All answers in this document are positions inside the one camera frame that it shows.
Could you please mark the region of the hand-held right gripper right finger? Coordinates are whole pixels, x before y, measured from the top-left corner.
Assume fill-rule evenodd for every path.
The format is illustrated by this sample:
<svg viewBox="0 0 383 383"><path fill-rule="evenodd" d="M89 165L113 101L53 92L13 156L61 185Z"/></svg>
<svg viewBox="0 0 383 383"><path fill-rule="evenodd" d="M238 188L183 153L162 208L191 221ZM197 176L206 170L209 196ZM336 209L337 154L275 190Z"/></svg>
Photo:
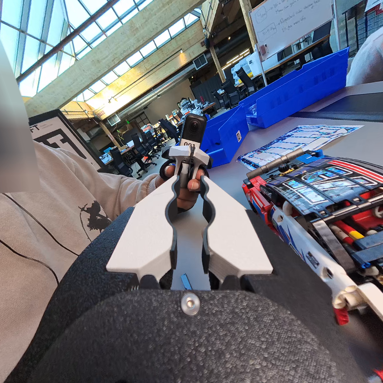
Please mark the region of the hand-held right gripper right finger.
<svg viewBox="0 0 383 383"><path fill-rule="evenodd" d="M202 265L205 274L213 274L223 283L229 275L270 275L273 266L254 229L254 212L202 176L200 195L203 217Z"/></svg>

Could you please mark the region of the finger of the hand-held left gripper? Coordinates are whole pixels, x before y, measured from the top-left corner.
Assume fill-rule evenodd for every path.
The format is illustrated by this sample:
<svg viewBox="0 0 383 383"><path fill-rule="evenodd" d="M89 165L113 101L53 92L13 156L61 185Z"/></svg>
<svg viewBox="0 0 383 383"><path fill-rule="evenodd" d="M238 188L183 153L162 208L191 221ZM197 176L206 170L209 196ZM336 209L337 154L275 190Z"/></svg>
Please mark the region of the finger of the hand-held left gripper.
<svg viewBox="0 0 383 383"><path fill-rule="evenodd" d="M169 150L170 159L175 161L175 175L189 177L190 175L190 146L173 146Z"/></svg>
<svg viewBox="0 0 383 383"><path fill-rule="evenodd" d="M196 175L200 166L207 167L209 165L209 155L201 149L196 148L193 152L192 162L193 170L191 178L196 179Z"/></svg>

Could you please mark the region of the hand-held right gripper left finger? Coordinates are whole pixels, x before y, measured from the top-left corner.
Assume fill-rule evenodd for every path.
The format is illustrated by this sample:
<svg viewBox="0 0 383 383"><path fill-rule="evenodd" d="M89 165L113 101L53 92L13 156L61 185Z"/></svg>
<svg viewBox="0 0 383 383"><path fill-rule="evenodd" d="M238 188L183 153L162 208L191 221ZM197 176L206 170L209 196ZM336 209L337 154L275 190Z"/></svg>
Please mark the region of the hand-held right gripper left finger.
<svg viewBox="0 0 383 383"><path fill-rule="evenodd" d="M106 265L109 272L134 273L140 281L151 275L159 283L177 264L177 233L172 219L178 213L180 178L174 175L140 201Z"/></svg>

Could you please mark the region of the lego sticker sheet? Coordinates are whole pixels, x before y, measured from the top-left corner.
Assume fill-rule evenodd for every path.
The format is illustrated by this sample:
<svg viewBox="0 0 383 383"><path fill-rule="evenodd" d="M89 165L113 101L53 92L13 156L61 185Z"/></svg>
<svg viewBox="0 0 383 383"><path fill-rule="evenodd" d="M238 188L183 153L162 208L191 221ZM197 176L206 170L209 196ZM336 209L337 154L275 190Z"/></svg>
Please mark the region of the lego sticker sheet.
<svg viewBox="0 0 383 383"><path fill-rule="evenodd" d="M363 125L303 125L297 126L275 140L237 158L247 169L254 170L297 150L314 151L331 141L347 136Z"/></svg>

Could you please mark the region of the person's left forearm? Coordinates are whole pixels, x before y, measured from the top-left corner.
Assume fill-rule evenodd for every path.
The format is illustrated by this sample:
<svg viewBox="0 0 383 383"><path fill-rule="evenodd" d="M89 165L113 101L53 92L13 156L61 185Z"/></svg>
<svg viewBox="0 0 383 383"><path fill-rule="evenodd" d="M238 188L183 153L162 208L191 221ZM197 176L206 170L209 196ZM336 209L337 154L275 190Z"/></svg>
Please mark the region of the person's left forearm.
<svg viewBox="0 0 383 383"><path fill-rule="evenodd" d="M159 174L143 180L114 174L101 174L103 186L100 204L108 217L114 220L127 208L134 207L162 184Z"/></svg>

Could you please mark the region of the red white blue lego car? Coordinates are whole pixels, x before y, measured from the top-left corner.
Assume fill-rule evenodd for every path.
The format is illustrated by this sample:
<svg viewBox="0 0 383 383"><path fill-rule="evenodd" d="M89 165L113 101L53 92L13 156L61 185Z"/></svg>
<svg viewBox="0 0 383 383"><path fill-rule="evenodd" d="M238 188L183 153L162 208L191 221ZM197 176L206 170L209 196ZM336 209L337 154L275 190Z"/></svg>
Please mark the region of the red white blue lego car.
<svg viewBox="0 0 383 383"><path fill-rule="evenodd" d="M382 167L299 148L247 173L251 209L328 285L339 325L383 319Z"/></svg>

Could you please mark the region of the person's left hand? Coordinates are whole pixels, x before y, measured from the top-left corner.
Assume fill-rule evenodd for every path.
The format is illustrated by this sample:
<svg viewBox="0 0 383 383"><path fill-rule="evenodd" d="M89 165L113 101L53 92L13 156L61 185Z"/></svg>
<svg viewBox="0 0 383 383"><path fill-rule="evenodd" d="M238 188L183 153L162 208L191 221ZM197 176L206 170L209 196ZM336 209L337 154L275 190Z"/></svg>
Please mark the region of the person's left hand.
<svg viewBox="0 0 383 383"><path fill-rule="evenodd" d="M169 178L174 176L175 173L175 166L169 165L165 168L164 171L165 175ZM203 169L198 169L196 178L189 180L186 187L181 187L180 192L177 197L177 206L178 208L188 211L189 209L193 208L195 205L197 198L198 198L198 192L200 190L200 179L202 176L205 175L205 172ZM156 185L159 187L162 185L165 181L160 177Z"/></svg>

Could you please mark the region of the blue plastic bin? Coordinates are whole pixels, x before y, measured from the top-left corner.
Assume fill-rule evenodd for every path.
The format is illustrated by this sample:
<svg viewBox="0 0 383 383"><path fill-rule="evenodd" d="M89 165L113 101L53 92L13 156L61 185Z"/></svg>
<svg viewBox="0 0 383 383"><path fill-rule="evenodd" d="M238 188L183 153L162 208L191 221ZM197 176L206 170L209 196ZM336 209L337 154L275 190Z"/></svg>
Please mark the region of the blue plastic bin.
<svg viewBox="0 0 383 383"><path fill-rule="evenodd" d="M248 132L245 109L237 106L207 121L200 149L212 158L212 167L228 164Z"/></svg>
<svg viewBox="0 0 383 383"><path fill-rule="evenodd" d="M344 88L348 53L349 47L304 64L248 96L238 122L265 129Z"/></svg>

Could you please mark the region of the group of black office chairs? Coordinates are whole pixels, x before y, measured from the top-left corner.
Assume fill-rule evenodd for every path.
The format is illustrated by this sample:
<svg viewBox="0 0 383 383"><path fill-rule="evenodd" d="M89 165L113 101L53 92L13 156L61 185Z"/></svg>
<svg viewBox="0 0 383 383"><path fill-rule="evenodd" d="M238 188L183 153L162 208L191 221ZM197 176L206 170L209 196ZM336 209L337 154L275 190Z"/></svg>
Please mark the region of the group of black office chairs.
<svg viewBox="0 0 383 383"><path fill-rule="evenodd" d="M241 75L239 79L245 80L245 83L241 84L245 88L240 89L240 86L235 86L231 80L227 80L221 84L221 89L223 90L221 93L218 93L218 91L212 92L212 94L218 99L219 104L223 104L223 108L234 108L239 104L241 100L251 95L256 90L254 83L243 70L243 68L240 68L239 74ZM126 150L121 153L118 149L113 149L110 151L110 153L119 172L127 177L132 177L133 170L130 164L127 163L125 158L122 156L124 154L127 155L129 151Z"/></svg>

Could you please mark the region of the black white framed sign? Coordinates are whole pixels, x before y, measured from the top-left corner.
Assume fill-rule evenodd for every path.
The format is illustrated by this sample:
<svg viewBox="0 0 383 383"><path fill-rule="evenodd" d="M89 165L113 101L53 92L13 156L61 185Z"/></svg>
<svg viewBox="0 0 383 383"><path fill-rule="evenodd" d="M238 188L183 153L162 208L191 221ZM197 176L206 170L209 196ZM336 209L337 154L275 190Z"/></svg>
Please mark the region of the black white framed sign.
<svg viewBox="0 0 383 383"><path fill-rule="evenodd" d="M106 165L59 109L29 117L28 121L32 139L36 142L70 151L89 161L99 172L107 170Z"/></svg>

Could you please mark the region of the beige sweatshirt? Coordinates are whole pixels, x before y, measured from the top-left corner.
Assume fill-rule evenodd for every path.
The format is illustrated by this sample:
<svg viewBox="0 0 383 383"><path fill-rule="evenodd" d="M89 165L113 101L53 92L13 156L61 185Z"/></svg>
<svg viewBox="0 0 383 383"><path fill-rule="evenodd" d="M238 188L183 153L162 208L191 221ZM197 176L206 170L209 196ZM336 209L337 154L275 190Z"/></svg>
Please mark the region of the beige sweatshirt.
<svg viewBox="0 0 383 383"><path fill-rule="evenodd" d="M82 157L34 141L40 189L1 194L1 382L29 346L58 283L113 221Z"/></svg>

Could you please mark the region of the whiteboard on stand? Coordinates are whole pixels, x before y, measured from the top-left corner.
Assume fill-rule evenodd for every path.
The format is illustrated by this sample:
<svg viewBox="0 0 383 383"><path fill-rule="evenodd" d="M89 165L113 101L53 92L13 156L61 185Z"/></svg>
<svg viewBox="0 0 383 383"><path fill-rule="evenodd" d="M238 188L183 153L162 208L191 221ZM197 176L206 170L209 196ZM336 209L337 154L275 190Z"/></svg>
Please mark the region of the whiteboard on stand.
<svg viewBox="0 0 383 383"><path fill-rule="evenodd" d="M334 1L330 0L268 0L249 12L256 37L264 84L267 85L262 62L269 59L312 31L313 58L333 51L329 44Z"/></svg>

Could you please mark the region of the glass skylight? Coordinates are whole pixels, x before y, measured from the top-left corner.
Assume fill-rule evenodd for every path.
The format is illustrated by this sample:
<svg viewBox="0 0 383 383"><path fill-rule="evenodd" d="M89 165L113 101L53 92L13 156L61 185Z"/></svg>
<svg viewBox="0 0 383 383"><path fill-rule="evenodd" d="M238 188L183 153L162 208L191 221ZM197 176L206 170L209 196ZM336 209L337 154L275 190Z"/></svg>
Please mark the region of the glass skylight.
<svg viewBox="0 0 383 383"><path fill-rule="evenodd" d="M5 0L1 1L1 43L15 77L26 72L65 37L74 32L110 1L105 0ZM23 97L33 97L113 32L157 1L121 0L74 36L64 47L19 84ZM200 20L202 6L194 8L162 33L136 50L100 80L74 98L88 101L159 48Z"/></svg>

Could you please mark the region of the silver ventilation duct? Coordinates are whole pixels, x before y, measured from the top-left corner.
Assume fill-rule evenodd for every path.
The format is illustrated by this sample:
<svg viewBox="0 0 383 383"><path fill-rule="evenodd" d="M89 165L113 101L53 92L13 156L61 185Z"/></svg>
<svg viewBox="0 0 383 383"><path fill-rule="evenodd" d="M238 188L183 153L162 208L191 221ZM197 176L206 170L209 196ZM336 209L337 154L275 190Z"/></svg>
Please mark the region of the silver ventilation duct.
<svg viewBox="0 0 383 383"><path fill-rule="evenodd" d="M193 60L191 63L178 70L175 74L161 81L151 90L146 91L141 96L127 103L127 105L113 112L112 115L117 115L119 118L136 115L136 113L144 110L153 101L164 97L167 92L169 92L171 89L175 88L179 84L187 81L188 86L190 86L190 80L192 76L196 75L198 70L204 68L205 66L211 63L211 56L209 54L205 55L205 59L206 63L202 64L202 66L200 67L196 67L195 65L197 59Z"/></svg>

